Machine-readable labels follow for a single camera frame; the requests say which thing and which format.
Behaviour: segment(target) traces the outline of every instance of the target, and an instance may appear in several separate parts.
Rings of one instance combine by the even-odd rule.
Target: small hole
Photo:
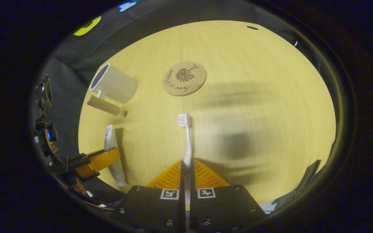
[[[255,27],[252,27],[252,26],[247,26],[247,28],[251,28],[251,29],[254,29],[254,30],[258,30],[258,28],[255,28]]]

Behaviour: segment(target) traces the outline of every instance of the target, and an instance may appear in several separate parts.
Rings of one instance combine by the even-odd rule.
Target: wood grain surface
[[[253,26],[258,30],[247,28]],[[183,61],[207,71],[205,84],[187,96],[164,91],[165,72]],[[243,184],[262,204],[290,192],[308,165],[326,163],[336,122],[329,91],[314,66],[293,45],[260,25],[204,21],[149,35],[105,61],[138,82],[127,116],[88,106],[79,125],[79,149],[104,147],[106,126],[123,127],[123,168],[129,185],[118,188],[108,169],[99,176],[127,192],[146,185],[185,155],[191,115],[193,156],[230,184]]]

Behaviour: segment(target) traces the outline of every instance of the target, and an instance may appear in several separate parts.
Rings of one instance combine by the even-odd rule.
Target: white toothbrush
[[[191,152],[191,140],[189,140],[189,115],[188,113],[178,115],[178,124],[180,127],[186,128],[186,153],[184,157],[185,167],[189,170],[191,167],[192,152]]]

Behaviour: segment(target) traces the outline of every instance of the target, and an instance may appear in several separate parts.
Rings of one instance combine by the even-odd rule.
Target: white mug
[[[137,87],[135,80],[110,63],[104,65],[90,83],[90,91],[100,99],[108,97],[123,104],[133,97]]]

